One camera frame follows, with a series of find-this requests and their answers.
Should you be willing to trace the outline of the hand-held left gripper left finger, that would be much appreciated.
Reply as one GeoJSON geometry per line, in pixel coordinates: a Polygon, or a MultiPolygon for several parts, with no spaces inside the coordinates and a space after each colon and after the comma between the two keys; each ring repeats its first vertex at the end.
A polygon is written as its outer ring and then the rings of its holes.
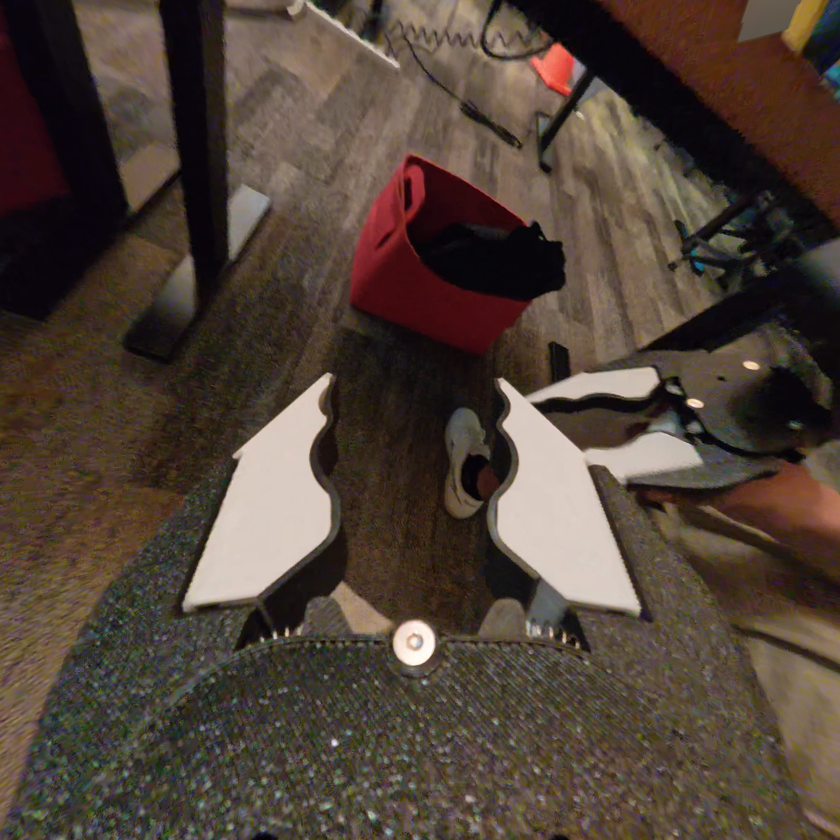
{"type": "Polygon", "coordinates": [[[264,603],[336,540],[340,499],[322,464],[336,382],[322,375],[234,453],[184,613],[264,603]]]}

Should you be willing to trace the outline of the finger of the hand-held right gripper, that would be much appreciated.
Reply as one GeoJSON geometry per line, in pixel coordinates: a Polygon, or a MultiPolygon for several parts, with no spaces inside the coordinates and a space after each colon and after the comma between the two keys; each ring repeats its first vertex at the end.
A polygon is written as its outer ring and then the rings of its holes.
{"type": "Polygon", "coordinates": [[[588,448],[583,451],[588,466],[609,470],[621,484],[636,479],[663,476],[704,465],[695,446],[666,432],[647,432],[612,448],[588,448]]]}
{"type": "Polygon", "coordinates": [[[542,414],[605,409],[637,413],[655,402],[662,378],[653,366],[575,374],[525,396],[542,414]]]}

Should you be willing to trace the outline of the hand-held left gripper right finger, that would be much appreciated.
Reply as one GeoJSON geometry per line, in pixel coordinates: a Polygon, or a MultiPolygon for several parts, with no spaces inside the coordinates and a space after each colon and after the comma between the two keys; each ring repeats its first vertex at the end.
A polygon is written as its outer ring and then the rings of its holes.
{"type": "Polygon", "coordinates": [[[582,452],[503,378],[510,466],[487,503],[498,549],[571,606],[640,619],[643,605],[582,452]]]}

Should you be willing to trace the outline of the person's right hand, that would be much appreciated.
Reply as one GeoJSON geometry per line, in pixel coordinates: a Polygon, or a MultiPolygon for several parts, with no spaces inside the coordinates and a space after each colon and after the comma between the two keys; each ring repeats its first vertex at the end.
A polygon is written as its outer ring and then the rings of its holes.
{"type": "Polygon", "coordinates": [[[826,578],[839,580],[839,494],[803,465],[785,464],[772,476],[726,490],[644,488],[637,497],[651,503],[712,508],[763,532],[826,578]]]}

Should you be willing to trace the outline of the white sneaker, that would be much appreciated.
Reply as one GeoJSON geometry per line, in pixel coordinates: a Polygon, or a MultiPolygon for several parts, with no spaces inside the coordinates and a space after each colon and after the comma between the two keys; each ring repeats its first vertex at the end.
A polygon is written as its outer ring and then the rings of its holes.
{"type": "Polygon", "coordinates": [[[484,505],[479,475],[490,466],[490,449],[480,419],[460,407],[450,416],[444,435],[448,471],[444,480],[444,508],[457,520],[473,517],[484,505]]]}

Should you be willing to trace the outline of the office chair base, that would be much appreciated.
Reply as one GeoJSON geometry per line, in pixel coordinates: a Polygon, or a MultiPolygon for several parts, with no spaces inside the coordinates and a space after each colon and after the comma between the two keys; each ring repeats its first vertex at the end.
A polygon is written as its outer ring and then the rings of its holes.
{"type": "Polygon", "coordinates": [[[767,277],[800,251],[794,220],[769,192],[737,197],[695,231],[678,219],[675,228],[680,251],[668,269],[687,266],[697,277],[718,270],[717,284],[727,293],[767,277]]]}

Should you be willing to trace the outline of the black cloth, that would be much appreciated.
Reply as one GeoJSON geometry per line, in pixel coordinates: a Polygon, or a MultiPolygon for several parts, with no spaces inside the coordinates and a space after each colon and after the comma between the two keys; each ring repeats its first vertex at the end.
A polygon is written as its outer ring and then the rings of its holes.
{"type": "Polygon", "coordinates": [[[450,224],[431,236],[409,240],[426,268],[463,291],[532,301],[560,291],[566,283],[563,245],[547,238],[535,221],[511,230],[450,224]]]}

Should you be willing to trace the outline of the red felt basket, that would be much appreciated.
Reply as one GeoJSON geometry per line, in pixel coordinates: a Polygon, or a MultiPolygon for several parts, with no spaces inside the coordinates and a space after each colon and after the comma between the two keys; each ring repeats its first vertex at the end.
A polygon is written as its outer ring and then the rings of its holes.
{"type": "Polygon", "coordinates": [[[525,301],[461,289],[413,246],[455,223],[510,232],[519,216],[468,181],[407,154],[375,198],[353,256],[350,305],[431,340],[482,355],[522,315],[525,301]]]}

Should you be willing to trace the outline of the orange cone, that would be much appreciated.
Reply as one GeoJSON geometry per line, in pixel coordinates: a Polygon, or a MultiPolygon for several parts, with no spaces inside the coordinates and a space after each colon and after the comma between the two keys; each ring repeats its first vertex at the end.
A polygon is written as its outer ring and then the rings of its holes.
{"type": "Polygon", "coordinates": [[[568,97],[573,87],[575,59],[560,43],[530,59],[531,67],[550,90],[568,97]]]}

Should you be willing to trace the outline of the black table leg grey foot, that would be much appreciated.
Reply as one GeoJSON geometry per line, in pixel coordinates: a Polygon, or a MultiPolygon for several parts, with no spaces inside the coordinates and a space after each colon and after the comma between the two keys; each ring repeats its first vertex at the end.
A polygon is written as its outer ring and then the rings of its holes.
{"type": "Polygon", "coordinates": [[[123,346],[167,362],[215,298],[270,200],[247,185],[228,188],[224,2],[163,1],[159,11],[190,250],[123,346]]]}

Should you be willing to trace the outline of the black furniture panel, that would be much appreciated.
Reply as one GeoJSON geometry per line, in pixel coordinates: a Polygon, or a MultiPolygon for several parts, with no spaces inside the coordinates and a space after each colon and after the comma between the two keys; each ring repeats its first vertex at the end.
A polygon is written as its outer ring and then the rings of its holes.
{"type": "Polygon", "coordinates": [[[74,4],[2,2],[2,310],[46,319],[127,217],[74,4]]]}

